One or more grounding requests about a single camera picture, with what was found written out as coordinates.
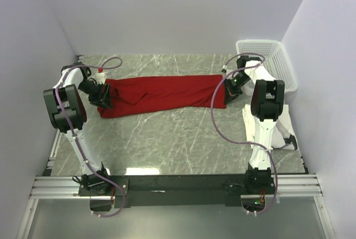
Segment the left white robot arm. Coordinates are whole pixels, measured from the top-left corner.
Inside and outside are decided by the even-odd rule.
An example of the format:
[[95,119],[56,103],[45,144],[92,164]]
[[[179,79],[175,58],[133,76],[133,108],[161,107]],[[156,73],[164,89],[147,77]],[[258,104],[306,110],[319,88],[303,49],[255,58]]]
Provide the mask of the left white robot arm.
[[88,95],[93,106],[112,107],[110,85],[106,77],[91,79],[89,66],[77,62],[64,66],[58,83],[45,91],[43,98],[52,126],[70,142],[81,166],[83,175],[105,173],[105,167],[87,139],[87,113],[79,91]]

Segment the red t-shirt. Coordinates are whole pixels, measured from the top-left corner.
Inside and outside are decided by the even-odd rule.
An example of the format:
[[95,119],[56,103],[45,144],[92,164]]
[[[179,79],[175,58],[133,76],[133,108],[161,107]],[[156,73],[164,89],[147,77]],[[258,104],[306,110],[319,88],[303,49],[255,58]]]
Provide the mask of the red t-shirt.
[[108,79],[112,108],[97,111],[101,118],[117,118],[183,107],[209,108],[222,78],[212,74]]

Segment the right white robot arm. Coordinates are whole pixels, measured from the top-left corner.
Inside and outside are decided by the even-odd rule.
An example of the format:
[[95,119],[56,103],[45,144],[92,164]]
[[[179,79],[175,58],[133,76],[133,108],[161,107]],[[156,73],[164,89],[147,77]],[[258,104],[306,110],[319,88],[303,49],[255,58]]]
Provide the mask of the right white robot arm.
[[255,121],[255,132],[251,146],[253,152],[245,173],[244,187],[251,194],[258,193],[271,184],[270,150],[273,131],[283,112],[285,83],[274,78],[261,64],[264,58],[259,54],[237,55],[238,71],[234,74],[222,72],[228,77],[224,80],[225,99],[228,104],[242,94],[242,87],[249,81],[254,84],[250,112]]

